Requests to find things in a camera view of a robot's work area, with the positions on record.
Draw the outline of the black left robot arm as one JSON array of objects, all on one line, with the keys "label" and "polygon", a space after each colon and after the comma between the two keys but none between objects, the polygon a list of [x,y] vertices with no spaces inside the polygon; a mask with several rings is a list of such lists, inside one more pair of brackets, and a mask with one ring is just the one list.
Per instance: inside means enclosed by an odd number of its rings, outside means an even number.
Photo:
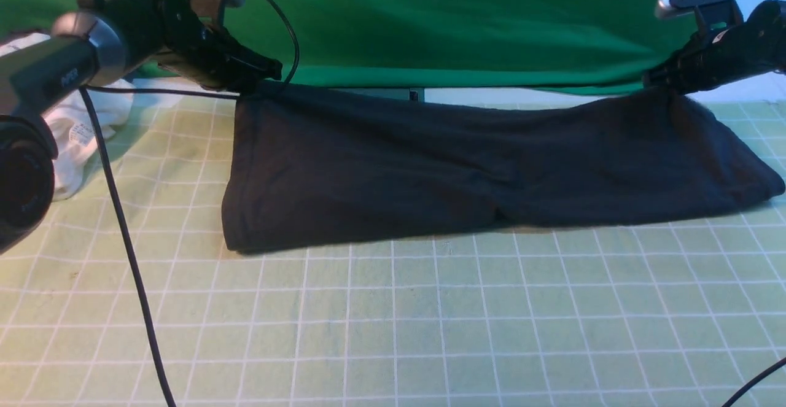
[{"label": "black left robot arm", "polygon": [[251,94],[282,63],[224,26],[232,0],[78,0],[48,40],[2,57],[2,251],[34,231],[53,200],[58,150],[44,115],[79,89],[95,91],[152,61],[202,88]]}]

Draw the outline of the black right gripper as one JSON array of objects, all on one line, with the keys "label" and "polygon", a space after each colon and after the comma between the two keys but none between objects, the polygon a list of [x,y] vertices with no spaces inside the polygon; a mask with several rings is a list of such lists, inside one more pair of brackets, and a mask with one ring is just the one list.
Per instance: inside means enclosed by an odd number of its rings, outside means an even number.
[{"label": "black right gripper", "polygon": [[751,23],[694,37],[666,61],[647,69],[645,87],[676,93],[711,91],[768,71],[768,29]]}]

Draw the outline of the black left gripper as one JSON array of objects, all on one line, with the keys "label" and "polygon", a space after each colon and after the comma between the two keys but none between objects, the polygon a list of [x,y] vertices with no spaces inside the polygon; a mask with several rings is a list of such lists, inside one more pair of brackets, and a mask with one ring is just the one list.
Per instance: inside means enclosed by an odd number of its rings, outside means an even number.
[{"label": "black left gripper", "polygon": [[282,63],[239,43],[224,28],[198,24],[176,31],[154,62],[216,93],[255,93],[262,80],[280,82]]}]

